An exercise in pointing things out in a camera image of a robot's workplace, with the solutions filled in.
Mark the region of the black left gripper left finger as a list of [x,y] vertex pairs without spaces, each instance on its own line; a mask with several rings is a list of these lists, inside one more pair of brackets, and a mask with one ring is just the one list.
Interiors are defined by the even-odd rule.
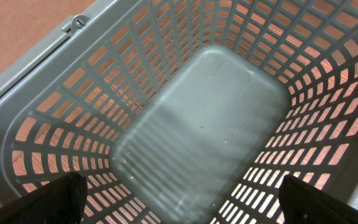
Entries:
[[69,172],[0,208],[0,224],[80,223],[87,201],[85,177]]

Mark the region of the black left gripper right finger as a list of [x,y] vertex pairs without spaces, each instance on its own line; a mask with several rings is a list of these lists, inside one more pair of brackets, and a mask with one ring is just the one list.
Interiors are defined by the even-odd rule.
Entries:
[[292,175],[283,178],[278,199],[286,224],[358,224],[358,210]]

